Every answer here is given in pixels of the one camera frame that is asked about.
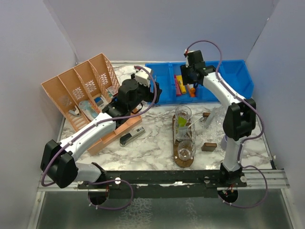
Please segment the white tube orange cap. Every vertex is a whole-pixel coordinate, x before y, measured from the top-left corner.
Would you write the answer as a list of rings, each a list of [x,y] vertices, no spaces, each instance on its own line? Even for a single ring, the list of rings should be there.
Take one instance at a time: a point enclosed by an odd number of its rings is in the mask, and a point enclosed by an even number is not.
[[[190,97],[195,97],[195,92],[196,92],[195,88],[191,87],[189,89]]]

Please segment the white toothbrush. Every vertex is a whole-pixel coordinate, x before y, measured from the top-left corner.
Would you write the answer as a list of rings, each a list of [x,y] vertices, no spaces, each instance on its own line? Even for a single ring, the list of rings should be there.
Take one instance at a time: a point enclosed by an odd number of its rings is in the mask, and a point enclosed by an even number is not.
[[[195,123],[197,123],[197,122],[203,120],[203,118],[204,118],[204,117],[202,116],[202,117],[198,118],[197,120],[195,120],[194,122],[190,123],[190,124],[188,125],[188,129],[190,129]]]

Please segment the lime green toothpaste tube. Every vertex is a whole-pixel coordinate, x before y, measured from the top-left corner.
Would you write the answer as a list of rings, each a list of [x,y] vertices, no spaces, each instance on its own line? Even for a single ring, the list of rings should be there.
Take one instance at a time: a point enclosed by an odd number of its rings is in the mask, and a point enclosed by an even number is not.
[[[177,123],[178,123],[178,127],[184,127],[187,123],[187,119],[183,116],[179,116]]]

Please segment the white tube black cap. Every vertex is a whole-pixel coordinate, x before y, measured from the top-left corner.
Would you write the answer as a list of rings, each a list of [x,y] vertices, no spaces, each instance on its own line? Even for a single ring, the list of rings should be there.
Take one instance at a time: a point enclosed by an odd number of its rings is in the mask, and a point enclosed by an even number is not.
[[[182,141],[187,137],[188,126],[178,127],[175,130],[175,138],[178,141]]]

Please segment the lilac plastic cup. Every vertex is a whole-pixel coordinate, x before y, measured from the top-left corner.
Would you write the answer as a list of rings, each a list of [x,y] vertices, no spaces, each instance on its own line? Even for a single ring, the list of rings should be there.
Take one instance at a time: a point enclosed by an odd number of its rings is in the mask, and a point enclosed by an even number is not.
[[[221,143],[220,143],[220,147],[221,147],[221,149],[222,149],[223,151],[226,150],[226,148],[227,148],[227,135],[224,135],[224,136],[222,137],[222,140],[221,140]]]

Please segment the clear jar brown lid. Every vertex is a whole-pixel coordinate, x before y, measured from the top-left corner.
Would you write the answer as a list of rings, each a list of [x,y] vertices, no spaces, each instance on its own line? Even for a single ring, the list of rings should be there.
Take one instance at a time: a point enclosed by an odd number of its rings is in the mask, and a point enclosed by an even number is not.
[[[208,119],[208,117],[210,116],[210,114],[211,114],[211,113],[209,113],[209,112],[204,112],[204,113],[203,113],[203,117],[202,117],[202,119],[200,120],[200,122],[201,122],[201,123],[206,122],[206,120]]]

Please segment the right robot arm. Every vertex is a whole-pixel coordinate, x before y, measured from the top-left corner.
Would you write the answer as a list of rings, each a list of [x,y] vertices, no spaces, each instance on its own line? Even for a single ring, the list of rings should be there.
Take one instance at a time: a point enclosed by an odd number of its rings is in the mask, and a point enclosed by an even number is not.
[[[241,176],[242,141],[251,135],[256,125],[253,99],[245,99],[218,73],[219,65],[207,66],[200,50],[185,50],[186,64],[181,65],[183,84],[201,85],[208,89],[226,108],[223,130],[227,136],[225,158],[220,166],[219,181],[229,187]]]

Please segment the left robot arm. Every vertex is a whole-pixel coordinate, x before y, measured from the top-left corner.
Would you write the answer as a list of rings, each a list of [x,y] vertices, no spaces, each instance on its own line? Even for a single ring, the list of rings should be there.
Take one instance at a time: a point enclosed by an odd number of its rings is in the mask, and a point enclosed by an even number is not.
[[[41,160],[42,186],[49,186],[45,182],[45,178],[49,177],[52,180],[50,184],[60,188],[77,181],[101,188],[105,184],[104,170],[96,163],[78,163],[78,159],[97,140],[144,114],[144,111],[134,112],[141,102],[158,103],[161,93],[151,72],[145,68],[138,69],[130,79],[123,81],[118,94],[89,124],[60,142],[50,140],[45,145]]]

